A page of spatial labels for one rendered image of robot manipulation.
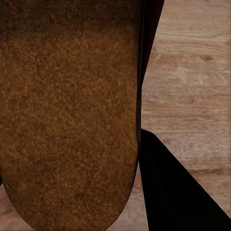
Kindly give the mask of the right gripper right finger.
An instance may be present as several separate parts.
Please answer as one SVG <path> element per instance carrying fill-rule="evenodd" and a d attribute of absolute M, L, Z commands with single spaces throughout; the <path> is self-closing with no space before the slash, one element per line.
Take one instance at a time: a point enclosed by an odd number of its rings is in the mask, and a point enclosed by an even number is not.
<path fill-rule="evenodd" d="M 231 219 L 151 132 L 141 129 L 141 181 L 149 231 L 231 231 Z"/>

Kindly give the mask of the sandal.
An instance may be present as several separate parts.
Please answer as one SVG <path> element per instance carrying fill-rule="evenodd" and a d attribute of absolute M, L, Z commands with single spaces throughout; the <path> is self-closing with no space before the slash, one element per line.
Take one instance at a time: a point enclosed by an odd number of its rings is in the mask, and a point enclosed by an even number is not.
<path fill-rule="evenodd" d="M 134 185 L 165 0 L 0 0 L 0 176 L 37 231 L 106 231 Z"/>

